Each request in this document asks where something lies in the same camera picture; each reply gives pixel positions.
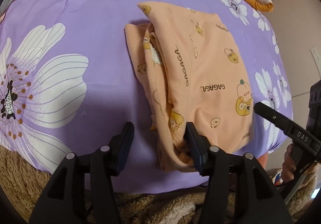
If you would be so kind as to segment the right hand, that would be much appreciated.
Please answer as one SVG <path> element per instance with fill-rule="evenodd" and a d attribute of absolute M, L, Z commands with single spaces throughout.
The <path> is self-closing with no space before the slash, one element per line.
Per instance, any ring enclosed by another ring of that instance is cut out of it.
<path fill-rule="evenodd" d="M 287 183 L 294 179 L 294 171 L 296 170 L 295 162 L 292 158 L 292 148 L 293 144 L 288 145 L 286 153 L 284 154 L 284 162 L 282 164 L 282 172 L 281 178 L 284 183 Z M 306 171 L 305 171 L 305 179 L 302 182 L 300 189 L 307 186 L 309 182 L 313 179 L 318 171 L 318 164 L 313 163 Z"/>

